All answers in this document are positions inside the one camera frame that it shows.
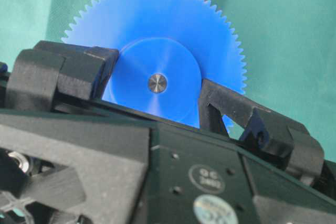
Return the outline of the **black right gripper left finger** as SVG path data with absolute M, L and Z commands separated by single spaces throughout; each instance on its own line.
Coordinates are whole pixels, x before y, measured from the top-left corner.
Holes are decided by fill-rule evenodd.
M 117 49 L 41 40 L 17 56 L 5 93 L 5 108 L 51 111 L 56 93 L 101 99 L 119 58 Z

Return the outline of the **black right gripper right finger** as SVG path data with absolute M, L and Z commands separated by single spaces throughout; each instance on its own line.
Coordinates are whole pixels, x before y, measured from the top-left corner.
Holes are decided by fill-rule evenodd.
M 324 151 L 302 123 L 208 79 L 202 81 L 198 113 L 202 130 L 228 136 L 225 115 L 244 129 L 239 140 L 251 152 L 280 159 L 295 178 L 320 177 Z

